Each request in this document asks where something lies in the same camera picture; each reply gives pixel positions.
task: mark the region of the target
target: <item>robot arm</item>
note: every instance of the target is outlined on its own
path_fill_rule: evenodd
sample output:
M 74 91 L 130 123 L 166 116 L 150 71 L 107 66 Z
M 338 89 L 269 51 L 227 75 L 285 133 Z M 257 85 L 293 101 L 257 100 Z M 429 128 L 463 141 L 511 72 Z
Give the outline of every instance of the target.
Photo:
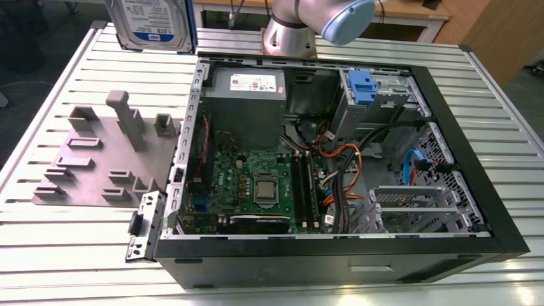
M 334 45 L 353 42 L 375 15 L 375 0 L 275 0 L 263 37 L 270 55 L 311 57 L 317 35 Z

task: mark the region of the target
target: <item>cpu socket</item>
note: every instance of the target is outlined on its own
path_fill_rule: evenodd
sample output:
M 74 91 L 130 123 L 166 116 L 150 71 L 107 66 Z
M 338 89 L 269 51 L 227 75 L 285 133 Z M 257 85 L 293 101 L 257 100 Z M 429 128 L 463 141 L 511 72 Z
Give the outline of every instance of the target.
M 278 177 L 254 177 L 254 202 L 265 209 L 281 203 Z

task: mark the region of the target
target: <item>green circuit board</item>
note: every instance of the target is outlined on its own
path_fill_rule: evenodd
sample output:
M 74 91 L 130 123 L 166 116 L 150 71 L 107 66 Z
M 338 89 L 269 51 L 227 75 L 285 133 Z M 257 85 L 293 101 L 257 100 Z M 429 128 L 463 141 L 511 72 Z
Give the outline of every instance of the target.
M 206 201 L 210 218 L 218 214 L 282 215 L 291 218 L 293 233 L 319 233 L 321 228 L 314 228 L 313 224 L 307 227 L 297 225 L 291 158 L 291 154 L 282 153 L 217 152 L 213 191 Z M 270 203 L 257 203 L 259 181 L 273 182 L 278 188 L 278 198 Z M 197 224 L 197 227 L 201 227 L 202 234 L 215 231 L 210 226 Z

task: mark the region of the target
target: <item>aluminum table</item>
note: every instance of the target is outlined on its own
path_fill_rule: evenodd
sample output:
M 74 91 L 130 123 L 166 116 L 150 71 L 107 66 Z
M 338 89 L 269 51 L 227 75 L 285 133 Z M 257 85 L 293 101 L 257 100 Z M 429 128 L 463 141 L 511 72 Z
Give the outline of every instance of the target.
M 201 49 L 261 53 L 255 32 L 202 29 Z M 358 40 L 319 57 L 427 66 L 505 200 L 531 253 L 435 284 L 183 290 L 159 264 L 126 264 L 134 209 L 38 207 L 33 192 L 73 126 L 75 106 L 131 93 L 142 116 L 185 117 L 197 56 L 123 51 L 95 24 L 0 172 L 0 302 L 121 305 L 534 305 L 544 300 L 544 146 L 473 53 L 458 46 Z

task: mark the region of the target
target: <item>motherboard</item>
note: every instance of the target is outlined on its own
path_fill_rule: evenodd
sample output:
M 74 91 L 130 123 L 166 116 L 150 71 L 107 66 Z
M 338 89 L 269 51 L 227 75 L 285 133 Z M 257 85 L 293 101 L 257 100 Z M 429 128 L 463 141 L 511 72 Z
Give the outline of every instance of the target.
M 217 234 L 222 222 L 251 222 L 265 218 L 282 222 L 290 233 L 319 233 L 321 214 L 313 173 L 321 171 L 303 154 L 269 152 L 217 152 L 213 190 L 194 195 L 191 205 L 195 230 Z

